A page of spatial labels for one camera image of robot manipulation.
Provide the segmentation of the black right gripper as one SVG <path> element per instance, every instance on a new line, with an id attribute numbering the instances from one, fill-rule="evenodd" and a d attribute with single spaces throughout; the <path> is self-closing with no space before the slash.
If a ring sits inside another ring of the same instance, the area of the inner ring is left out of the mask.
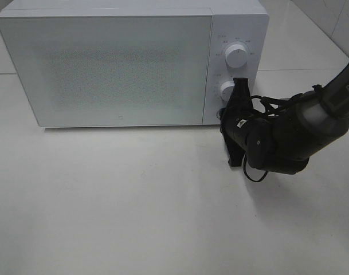
<path id="1" fill-rule="evenodd" d="M 247 78 L 233 79 L 234 87 L 221 111 L 220 131 L 230 167 L 241 167 L 246 152 L 266 151 L 266 114 L 253 106 Z"/>

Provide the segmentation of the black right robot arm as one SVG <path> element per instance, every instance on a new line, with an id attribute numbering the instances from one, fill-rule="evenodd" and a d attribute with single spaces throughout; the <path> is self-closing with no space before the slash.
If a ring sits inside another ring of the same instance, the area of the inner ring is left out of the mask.
<path id="1" fill-rule="evenodd" d="M 293 175 L 349 129 L 349 63 L 326 86 L 288 99 L 254 97 L 246 78 L 234 78 L 233 85 L 219 112 L 230 167 Z M 264 112 L 254 108 L 254 98 Z"/>

